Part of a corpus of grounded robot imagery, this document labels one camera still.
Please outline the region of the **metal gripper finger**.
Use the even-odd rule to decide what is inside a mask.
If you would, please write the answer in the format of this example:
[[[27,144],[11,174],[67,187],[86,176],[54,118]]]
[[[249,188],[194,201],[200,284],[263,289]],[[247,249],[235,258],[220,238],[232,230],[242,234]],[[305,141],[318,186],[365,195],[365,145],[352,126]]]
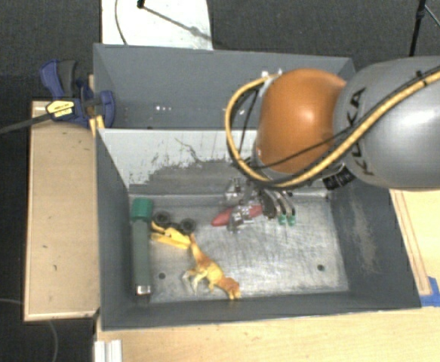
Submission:
[[[236,234],[241,231],[243,225],[252,222],[251,208],[249,206],[236,206],[229,215],[227,230],[231,234]]]
[[[243,204],[245,197],[245,182],[241,177],[232,178],[224,192],[225,204]]]

